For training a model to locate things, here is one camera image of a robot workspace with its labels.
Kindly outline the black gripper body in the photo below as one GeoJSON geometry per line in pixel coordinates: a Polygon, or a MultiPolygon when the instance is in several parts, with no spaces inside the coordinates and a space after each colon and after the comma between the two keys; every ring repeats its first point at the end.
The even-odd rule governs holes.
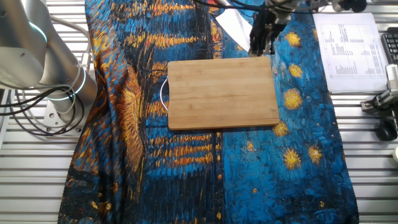
{"type": "Polygon", "coordinates": [[[282,32],[287,23],[277,21],[277,17],[273,12],[262,11],[257,15],[257,30],[260,34],[268,34],[273,32],[278,34],[282,32]]]}

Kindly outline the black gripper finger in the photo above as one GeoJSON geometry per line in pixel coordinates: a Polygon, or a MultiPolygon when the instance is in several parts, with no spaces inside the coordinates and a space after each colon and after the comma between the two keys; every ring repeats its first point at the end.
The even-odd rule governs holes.
{"type": "Polygon", "coordinates": [[[264,51],[264,29],[253,28],[250,35],[249,55],[251,57],[261,56],[264,51]]]}
{"type": "Polygon", "coordinates": [[[268,33],[268,35],[266,37],[266,47],[265,47],[265,50],[264,50],[264,53],[266,55],[273,55],[274,54],[274,47],[273,47],[274,39],[275,39],[274,34],[275,34],[275,32],[272,30],[272,31],[270,31],[268,33]]]}

